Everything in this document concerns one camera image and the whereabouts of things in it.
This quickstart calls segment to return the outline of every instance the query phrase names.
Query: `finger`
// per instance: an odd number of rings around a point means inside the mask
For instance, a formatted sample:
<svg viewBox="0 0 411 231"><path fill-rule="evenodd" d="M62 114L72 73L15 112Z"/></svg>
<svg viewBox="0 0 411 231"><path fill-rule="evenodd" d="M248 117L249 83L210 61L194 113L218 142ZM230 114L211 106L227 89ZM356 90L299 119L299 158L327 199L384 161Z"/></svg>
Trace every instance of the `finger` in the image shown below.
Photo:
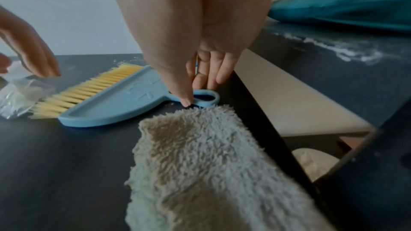
<svg viewBox="0 0 411 231"><path fill-rule="evenodd" d="M0 73L7 73L7 68L12 64L12 62L10 61L10 59L0 53Z"/></svg>
<svg viewBox="0 0 411 231"><path fill-rule="evenodd" d="M53 52L50 50L49 46L41 40L41 45L43 47L43 52L46 56L48 67L49 67L49 76L51 77L59 77L61 76L61 71L59 68L59 64L57 62L56 57L54 56Z"/></svg>
<svg viewBox="0 0 411 231"><path fill-rule="evenodd" d="M23 31L16 34L4 34L3 40L17 53L23 65L39 77L48 77L48 63L39 37L35 32Z"/></svg>
<svg viewBox="0 0 411 231"><path fill-rule="evenodd" d="M185 67L187 68L188 77L190 78L191 82L193 82L194 77L196 76L196 64L197 64L197 53L185 65Z"/></svg>
<svg viewBox="0 0 411 231"><path fill-rule="evenodd" d="M157 70L161 80L171 94L180 98L180 102L183 106L189 107L193 103L193 87L184 65L177 68L168 68L156 64L151 64L151 66Z"/></svg>
<svg viewBox="0 0 411 231"><path fill-rule="evenodd" d="M210 54L210 72L208 73L207 88L214 90L218 86L216 78L221 64L223 63L225 53L220 51L212 51Z"/></svg>
<svg viewBox="0 0 411 231"><path fill-rule="evenodd" d="M208 79L210 72L210 52L199 50L198 52L197 75L193 81L193 89L202 89Z"/></svg>
<svg viewBox="0 0 411 231"><path fill-rule="evenodd" d="M218 71L216 82L218 84L223 84L228 77L230 77L231 73L233 72L235 66L238 63L238 59L240 59L241 54L232 54L226 53L224 57L224 61L221 64L220 70Z"/></svg>

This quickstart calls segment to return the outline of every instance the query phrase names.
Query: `fluffy fabric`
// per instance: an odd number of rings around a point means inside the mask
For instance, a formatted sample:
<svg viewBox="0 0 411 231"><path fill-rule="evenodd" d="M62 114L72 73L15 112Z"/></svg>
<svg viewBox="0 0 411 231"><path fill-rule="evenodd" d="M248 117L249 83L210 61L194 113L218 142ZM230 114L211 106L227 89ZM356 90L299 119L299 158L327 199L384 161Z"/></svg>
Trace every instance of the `fluffy fabric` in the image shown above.
<svg viewBox="0 0 411 231"><path fill-rule="evenodd" d="M333 230L229 107L157 116L140 130L126 182L131 230Z"/></svg>

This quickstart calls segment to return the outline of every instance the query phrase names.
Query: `yellow bristles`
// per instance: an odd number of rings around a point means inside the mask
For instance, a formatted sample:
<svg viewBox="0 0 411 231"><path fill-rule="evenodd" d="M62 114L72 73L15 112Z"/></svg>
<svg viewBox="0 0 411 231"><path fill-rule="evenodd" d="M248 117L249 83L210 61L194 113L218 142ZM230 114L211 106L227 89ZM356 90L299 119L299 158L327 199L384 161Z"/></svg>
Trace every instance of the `yellow bristles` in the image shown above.
<svg viewBox="0 0 411 231"><path fill-rule="evenodd" d="M76 104L96 95L100 91L121 81L134 72L143 68L139 65L121 64L119 67L101 73L78 86L69 88L59 94L38 102L30 111L31 119L58 118L61 113L74 107Z"/></svg>

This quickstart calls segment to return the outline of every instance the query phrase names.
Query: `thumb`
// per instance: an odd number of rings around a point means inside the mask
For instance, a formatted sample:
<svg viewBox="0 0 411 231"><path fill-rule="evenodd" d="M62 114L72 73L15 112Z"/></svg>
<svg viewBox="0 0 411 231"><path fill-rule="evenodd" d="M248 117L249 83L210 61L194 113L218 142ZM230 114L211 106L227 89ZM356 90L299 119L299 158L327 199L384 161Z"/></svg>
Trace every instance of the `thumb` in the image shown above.
<svg viewBox="0 0 411 231"><path fill-rule="evenodd" d="M12 62L9 60L9 58L0 53L0 73L7 73L7 68L12 64Z"/></svg>
<svg viewBox="0 0 411 231"><path fill-rule="evenodd" d="M152 66L156 69L171 94L179 97L184 107L189 107L193 103L194 95L193 86L185 65L176 68L158 65Z"/></svg>

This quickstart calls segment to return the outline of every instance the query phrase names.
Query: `white wall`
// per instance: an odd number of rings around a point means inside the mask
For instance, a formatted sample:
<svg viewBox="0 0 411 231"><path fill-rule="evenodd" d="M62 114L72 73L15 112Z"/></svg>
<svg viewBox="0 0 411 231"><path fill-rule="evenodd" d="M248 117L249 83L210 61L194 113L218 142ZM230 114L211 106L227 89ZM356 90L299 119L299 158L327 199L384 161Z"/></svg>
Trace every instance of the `white wall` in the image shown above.
<svg viewBox="0 0 411 231"><path fill-rule="evenodd" d="M140 53L115 0L0 0L55 54ZM0 52L14 55L0 40Z"/></svg>

